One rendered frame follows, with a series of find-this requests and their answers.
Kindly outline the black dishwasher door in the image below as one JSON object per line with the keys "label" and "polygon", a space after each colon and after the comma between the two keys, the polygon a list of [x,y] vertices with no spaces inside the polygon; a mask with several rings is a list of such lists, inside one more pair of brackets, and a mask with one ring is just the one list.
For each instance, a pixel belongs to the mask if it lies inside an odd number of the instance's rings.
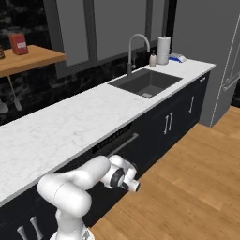
{"label": "black dishwasher door", "polygon": [[[75,157],[67,165],[57,170],[56,173],[64,173],[71,170],[75,170],[82,166],[91,158],[96,156],[108,156],[111,151],[120,146],[122,143],[132,137],[133,133],[138,133],[137,129],[131,124],[122,127],[116,131],[110,137],[106,138],[102,142],[98,143],[85,153],[78,157]],[[144,151],[142,150],[142,138],[139,137],[133,142],[126,145],[116,155],[119,155],[123,159],[129,161],[137,168],[137,176],[139,178],[143,168],[142,160],[144,159]],[[89,212],[83,217],[83,221],[87,227],[92,227],[99,219],[101,219],[118,201],[127,194],[125,188],[108,188],[102,183],[97,183],[94,187],[88,190],[88,193],[92,197],[92,206]]]}

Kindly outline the dark cupboard door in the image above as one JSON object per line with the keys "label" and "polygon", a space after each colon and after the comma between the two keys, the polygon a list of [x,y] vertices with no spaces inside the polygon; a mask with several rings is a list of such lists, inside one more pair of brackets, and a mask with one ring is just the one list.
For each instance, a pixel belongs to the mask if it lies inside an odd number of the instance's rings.
{"label": "dark cupboard door", "polygon": [[167,134],[164,134],[165,128],[165,116],[169,115],[170,120],[170,109],[167,107],[159,112],[153,112],[151,114],[151,120],[148,124],[149,132],[147,133],[147,151],[146,162],[144,167],[148,169],[152,163],[158,160],[161,150],[164,148],[164,141]]}
{"label": "dark cupboard door", "polygon": [[17,229],[23,226],[27,240],[38,240],[36,231],[30,222],[37,219],[37,225],[43,235],[42,240],[50,240],[57,230],[56,208],[46,202],[32,186],[4,206],[0,207],[0,240],[23,240]]}
{"label": "dark cupboard door", "polygon": [[[192,127],[192,125],[199,119],[200,117],[200,111],[202,108],[202,96],[203,92],[199,93],[197,90],[198,82],[192,84],[187,89],[187,101],[185,105],[185,128],[189,129]],[[192,112],[188,113],[188,110],[190,108],[191,104],[191,97],[194,96],[193,106],[192,106]]]}
{"label": "dark cupboard door", "polygon": [[185,124],[185,105],[187,98],[181,97],[172,107],[172,123],[168,145],[176,143],[182,135]]}

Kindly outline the dark grey sink basin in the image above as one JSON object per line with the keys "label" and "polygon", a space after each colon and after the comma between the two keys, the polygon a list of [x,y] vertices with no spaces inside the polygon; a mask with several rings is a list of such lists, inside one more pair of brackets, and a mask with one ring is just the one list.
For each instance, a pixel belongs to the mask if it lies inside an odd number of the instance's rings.
{"label": "dark grey sink basin", "polygon": [[144,98],[152,98],[180,81],[179,77],[143,68],[130,77],[110,82],[110,85]]}

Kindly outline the grey curved sink tap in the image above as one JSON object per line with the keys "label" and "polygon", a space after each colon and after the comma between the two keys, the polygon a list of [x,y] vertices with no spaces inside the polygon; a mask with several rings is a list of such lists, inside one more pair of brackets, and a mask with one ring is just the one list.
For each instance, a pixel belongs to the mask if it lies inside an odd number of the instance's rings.
{"label": "grey curved sink tap", "polygon": [[147,39],[146,36],[142,35],[142,34],[134,34],[128,43],[128,53],[127,53],[127,76],[130,77],[131,73],[132,73],[132,64],[131,64],[131,54],[132,54],[132,41],[134,38],[141,38],[144,40],[145,44],[146,44],[146,50],[148,53],[150,53],[150,43]]}

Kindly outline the beige soap dispenser bottle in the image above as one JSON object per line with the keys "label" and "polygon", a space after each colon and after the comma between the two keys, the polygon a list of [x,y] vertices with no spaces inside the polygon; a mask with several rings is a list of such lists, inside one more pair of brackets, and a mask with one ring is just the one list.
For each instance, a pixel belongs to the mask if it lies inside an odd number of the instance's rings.
{"label": "beige soap dispenser bottle", "polygon": [[150,68],[154,68],[156,64],[157,64],[157,56],[155,54],[155,50],[153,50],[149,58],[149,66]]}

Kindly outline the white paper towel roll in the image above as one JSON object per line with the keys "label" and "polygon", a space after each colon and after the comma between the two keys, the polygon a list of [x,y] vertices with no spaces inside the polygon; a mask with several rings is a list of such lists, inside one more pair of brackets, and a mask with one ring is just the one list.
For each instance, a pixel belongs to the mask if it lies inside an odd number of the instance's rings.
{"label": "white paper towel roll", "polygon": [[157,41],[157,63],[167,65],[169,62],[171,39],[169,37],[159,37]]}

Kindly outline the blue and white sponge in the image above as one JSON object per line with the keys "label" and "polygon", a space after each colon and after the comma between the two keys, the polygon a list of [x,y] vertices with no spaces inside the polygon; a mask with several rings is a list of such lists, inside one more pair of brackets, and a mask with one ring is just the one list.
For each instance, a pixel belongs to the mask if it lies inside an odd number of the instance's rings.
{"label": "blue and white sponge", "polygon": [[179,63],[184,63],[187,61],[186,57],[183,54],[178,54],[178,53],[171,53],[169,55],[169,59]]}

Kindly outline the dark drawer front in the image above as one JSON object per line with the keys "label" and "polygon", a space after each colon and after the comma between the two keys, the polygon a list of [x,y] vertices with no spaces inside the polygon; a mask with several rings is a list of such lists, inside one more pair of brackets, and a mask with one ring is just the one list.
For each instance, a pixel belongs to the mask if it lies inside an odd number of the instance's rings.
{"label": "dark drawer front", "polygon": [[197,90],[198,90],[199,93],[205,91],[206,86],[208,84],[209,76],[210,76],[210,72],[207,72],[199,78],[199,79],[201,79],[203,77],[206,77],[206,79],[203,82],[199,82],[199,80],[198,80]]}

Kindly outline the grey framed window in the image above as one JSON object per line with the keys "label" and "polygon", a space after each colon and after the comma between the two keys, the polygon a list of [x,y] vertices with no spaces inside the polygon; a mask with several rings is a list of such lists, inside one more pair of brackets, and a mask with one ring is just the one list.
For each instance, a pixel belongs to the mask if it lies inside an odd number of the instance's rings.
{"label": "grey framed window", "polygon": [[59,78],[156,46],[170,0],[43,0]]}

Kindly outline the hanging pale spatula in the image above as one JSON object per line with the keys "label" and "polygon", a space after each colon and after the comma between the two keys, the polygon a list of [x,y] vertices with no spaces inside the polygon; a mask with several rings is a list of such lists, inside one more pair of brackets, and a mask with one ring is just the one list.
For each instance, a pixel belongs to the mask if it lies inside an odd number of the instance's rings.
{"label": "hanging pale spatula", "polygon": [[7,75],[7,79],[9,81],[9,84],[10,84],[10,87],[11,87],[11,90],[12,90],[12,93],[13,93],[13,99],[14,99],[15,107],[20,112],[22,110],[21,102],[16,97],[16,94],[15,94],[15,91],[14,91],[14,88],[13,88],[13,85],[12,85],[12,81],[11,81],[11,78],[10,78],[9,75]]}

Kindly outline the grey fridge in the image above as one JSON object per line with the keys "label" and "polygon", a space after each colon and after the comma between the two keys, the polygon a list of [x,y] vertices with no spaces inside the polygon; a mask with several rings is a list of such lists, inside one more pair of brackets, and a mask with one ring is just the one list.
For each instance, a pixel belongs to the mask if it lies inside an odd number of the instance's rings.
{"label": "grey fridge", "polygon": [[240,0],[177,0],[172,51],[212,63],[200,123],[228,111],[240,80]]}

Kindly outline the red box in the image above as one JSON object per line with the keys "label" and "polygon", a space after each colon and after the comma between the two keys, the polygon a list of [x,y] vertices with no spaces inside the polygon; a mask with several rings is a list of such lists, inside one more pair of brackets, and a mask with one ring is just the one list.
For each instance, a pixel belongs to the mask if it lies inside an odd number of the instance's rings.
{"label": "red box", "polygon": [[9,34],[8,38],[14,54],[22,55],[28,53],[24,34]]}

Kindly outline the wooden wall shelf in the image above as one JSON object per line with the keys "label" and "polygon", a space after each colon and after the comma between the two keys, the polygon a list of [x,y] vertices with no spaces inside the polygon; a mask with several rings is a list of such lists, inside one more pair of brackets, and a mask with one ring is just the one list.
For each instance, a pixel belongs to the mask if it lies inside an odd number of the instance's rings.
{"label": "wooden wall shelf", "polygon": [[29,45],[27,54],[16,55],[11,49],[4,50],[4,54],[5,58],[0,59],[0,78],[66,60],[64,53],[36,45]]}

